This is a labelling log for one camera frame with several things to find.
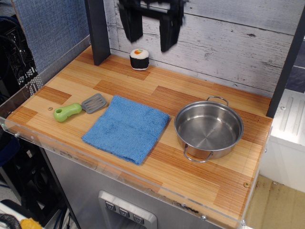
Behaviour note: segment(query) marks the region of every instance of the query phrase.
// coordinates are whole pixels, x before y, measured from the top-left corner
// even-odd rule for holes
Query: blue fabric panel
[[[13,3],[38,73],[89,35],[84,0],[13,0]]]

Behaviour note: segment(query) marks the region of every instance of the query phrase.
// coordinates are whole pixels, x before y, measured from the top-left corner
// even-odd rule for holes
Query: pot handle
[[[210,98],[218,98],[218,99],[225,100],[226,103],[227,103],[227,106],[229,106],[229,102],[228,102],[226,99],[222,98],[222,97],[219,97],[219,96],[210,96],[210,97],[208,97],[206,100],[208,101]]]
[[[184,146],[183,155],[184,155],[187,159],[189,159],[190,161],[193,161],[193,162],[198,162],[198,163],[207,162],[208,159],[210,158],[210,156],[213,155],[213,151],[211,151],[211,153],[209,154],[209,156],[208,156],[204,161],[197,161],[197,160],[191,159],[190,157],[188,157],[188,156],[186,155],[186,148],[187,148],[187,144],[185,144],[185,146]]]

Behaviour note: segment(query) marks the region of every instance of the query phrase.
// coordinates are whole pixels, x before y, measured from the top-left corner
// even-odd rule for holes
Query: black post
[[[300,50],[303,39],[305,36],[305,7],[303,8],[303,12],[299,21],[299,24],[295,31],[295,36],[292,40],[286,61],[284,63],[280,78],[277,82],[274,94],[272,96],[269,109],[267,112],[267,116],[273,118],[275,116],[277,107],[281,101],[284,89],[286,87],[290,72],[295,63],[296,56]]]
[[[110,55],[103,0],[85,0],[93,59],[100,65]]]

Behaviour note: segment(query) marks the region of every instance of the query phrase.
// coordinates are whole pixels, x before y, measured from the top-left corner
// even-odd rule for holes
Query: gray spatula head
[[[100,109],[101,107],[107,104],[104,97],[97,93],[90,98],[86,99],[82,102],[81,107],[85,110],[88,114],[95,112],[96,110]]]

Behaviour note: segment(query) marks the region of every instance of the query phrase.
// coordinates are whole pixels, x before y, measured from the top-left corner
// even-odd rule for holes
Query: blue towel
[[[169,115],[115,95],[82,140],[140,165],[163,131]]]

